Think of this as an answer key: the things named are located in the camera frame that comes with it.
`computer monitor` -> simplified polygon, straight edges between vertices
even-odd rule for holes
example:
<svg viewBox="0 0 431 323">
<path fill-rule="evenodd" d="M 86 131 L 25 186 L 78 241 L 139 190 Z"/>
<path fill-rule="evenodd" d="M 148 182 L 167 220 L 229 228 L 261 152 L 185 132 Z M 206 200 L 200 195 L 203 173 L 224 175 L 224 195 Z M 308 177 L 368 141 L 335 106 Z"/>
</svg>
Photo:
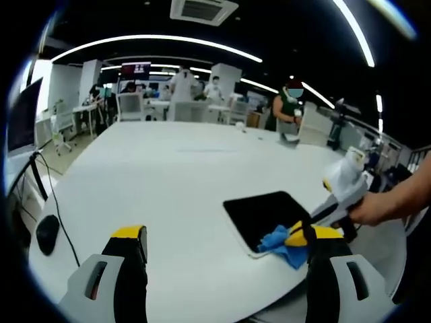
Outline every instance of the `computer monitor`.
<svg viewBox="0 0 431 323">
<path fill-rule="evenodd" d="M 158 82 L 151 82 L 149 87 L 150 87 L 150 89 L 157 91 L 159 89 L 159 83 Z"/>
<path fill-rule="evenodd" d="M 29 85 L 20 93 L 9 110 L 7 124 L 7 148 L 13 151 L 34 145 L 34 123 L 42 79 Z"/>
<path fill-rule="evenodd" d="M 106 69 L 100 72 L 98 84 L 103 85 L 107 83 L 116 83 L 119 80 L 118 69 Z"/>
<path fill-rule="evenodd" d="M 150 62 L 123 63 L 121 65 L 120 79 L 147 81 L 150 78 L 150 68 Z"/>
</svg>

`floor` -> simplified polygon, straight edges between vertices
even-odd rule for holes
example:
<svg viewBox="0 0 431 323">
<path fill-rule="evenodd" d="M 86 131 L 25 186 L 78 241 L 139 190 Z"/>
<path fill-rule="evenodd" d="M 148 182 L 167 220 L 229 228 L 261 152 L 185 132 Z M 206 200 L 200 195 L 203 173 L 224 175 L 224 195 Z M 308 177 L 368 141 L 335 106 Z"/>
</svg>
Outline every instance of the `floor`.
<svg viewBox="0 0 431 323">
<path fill-rule="evenodd" d="M 83 134 L 74 138 L 74 141 L 76 142 L 76 146 L 72 148 L 72 151 L 69 152 L 67 149 L 63 149 L 60 156 L 57 155 L 54 143 L 52 141 L 47 143 L 42 148 L 42 156 L 46 160 L 48 169 L 46 168 L 44 160 L 40 156 L 36 158 L 36 165 L 38 168 L 40 179 L 42 180 L 47 195 L 51 193 L 51 184 L 54 188 L 57 182 L 63 176 L 63 174 L 67 172 L 71 164 L 75 161 L 75 159 L 92 142 L 92 138 L 89 134 Z M 27 170 L 26 176 L 34 180 L 34 176 L 31 169 Z M 42 211 L 44 201 L 37 194 L 30 193 L 22 204 L 22 219 L 27 229 L 30 231 L 30 233 L 32 233 L 34 232 L 36 221 L 38 221 L 38 218 Z"/>
</svg>

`white desk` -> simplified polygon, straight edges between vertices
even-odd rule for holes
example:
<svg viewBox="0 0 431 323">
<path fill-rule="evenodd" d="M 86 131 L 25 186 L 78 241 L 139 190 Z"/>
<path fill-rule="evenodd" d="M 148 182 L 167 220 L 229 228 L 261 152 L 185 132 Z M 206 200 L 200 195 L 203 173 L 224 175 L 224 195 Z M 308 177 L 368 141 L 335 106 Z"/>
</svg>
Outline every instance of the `white desk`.
<svg viewBox="0 0 431 323">
<path fill-rule="evenodd" d="M 79 259 L 100 253 L 118 228 L 141 223 L 148 230 L 148 322 L 236 322 L 262 310 L 297 286 L 306 267 L 295 271 L 273 254 L 248 256 L 222 203 L 284 190 L 312 211 L 328 196 L 324 167 L 341 157 L 310 145 L 288 149 L 277 139 L 216 124 L 112 125 L 55 188 Z M 56 214 L 52 197 L 43 213 Z M 49 257 L 33 239 L 29 263 L 58 302 L 76 269 L 64 233 Z"/>
<path fill-rule="evenodd" d="M 92 121 L 91 111 L 96 109 L 97 105 L 101 102 L 103 102 L 103 100 L 99 100 L 97 102 L 94 102 L 93 104 L 90 104 L 89 106 L 76 106 L 75 108 L 73 108 L 73 113 L 80 113 L 80 112 L 88 111 L 88 118 L 89 118 L 88 123 L 90 124 L 90 136 L 91 136 L 91 138 L 93 138 L 93 121 Z"/>
<path fill-rule="evenodd" d="M 51 128 L 51 114 L 43 112 L 36 116 L 34 125 L 34 138 L 37 148 L 42 148 L 53 138 L 53 130 Z"/>
<path fill-rule="evenodd" d="M 210 104 L 208 106 L 208 109 L 210 109 L 210 110 L 217 110 L 217 111 L 220 111 L 220 112 L 230 111 L 229 107 L 227 107 L 227 106 L 218 106 L 216 104 Z"/>
</svg>

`white wall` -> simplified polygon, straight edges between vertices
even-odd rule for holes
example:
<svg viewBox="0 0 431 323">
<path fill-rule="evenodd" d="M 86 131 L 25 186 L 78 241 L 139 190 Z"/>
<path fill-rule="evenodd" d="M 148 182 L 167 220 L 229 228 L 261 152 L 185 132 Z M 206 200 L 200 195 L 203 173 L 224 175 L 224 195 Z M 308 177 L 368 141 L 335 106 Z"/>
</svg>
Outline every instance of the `white wall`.
<svg viewBox="0 0 431 323">
<path fill-rule="evenodd" d="M 82 103 L 79 102 L 81 73 L 81 67 L 53 65 L 48 95 L 48 107 L 50 109 L 60 99 L 68 106 L 73 107 L 79 106 L 79 103 Z"/>
<path fill-rule="evenodd" d="M 411 155 L 411 149 L 406 146 L 403 146 L 403 148 L 401 149 L 401 153 L 399 154 L 399 157 L 398 157 L 398 164 L 401 164 L 407 167 L 410 155 Z"/>
<path fill-rule="evenodd" d="M 79 85 L 79 103 L 82 104 L 90 92 L 90 89 L 96 84 L 100 69 L 102 68 L 102 62 L 94 59 L 93 61 L 85 62 L 82 67 L 81 82 Z"/>
</svg>

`office chair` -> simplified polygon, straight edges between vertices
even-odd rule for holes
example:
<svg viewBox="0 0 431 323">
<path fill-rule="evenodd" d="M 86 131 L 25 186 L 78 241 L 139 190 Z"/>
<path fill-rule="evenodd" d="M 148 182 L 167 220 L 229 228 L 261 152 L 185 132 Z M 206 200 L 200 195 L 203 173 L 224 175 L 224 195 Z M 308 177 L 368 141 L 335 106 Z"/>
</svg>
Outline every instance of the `office chair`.
<svg viewBox="0 0 431 323">
<path fill-rule="evenodd" d="M 174 107 L 174 121 L 205 122 L 208 105 L 205 102 L 177 102 Z"/>
<path fill-rule="evenodd" d="M 63 147 L 68 148 L 69 152 L 72 151 L 72 145 L 76 146 L 75 141 L 66 141 L 64 133 L 66 130 L 71 130 L 73 127 L 73 107 L 64 102 L 57 104 L 57 113 L 51 117 L 53 124 L 53 141 L 55 151 L 60 156 L 60 149 Z"/>
<path fill-rule="evenodd" d="M 122 93 L 117 95 L 118 121 L 145 120 L 142 93 Z"/>
</svg>

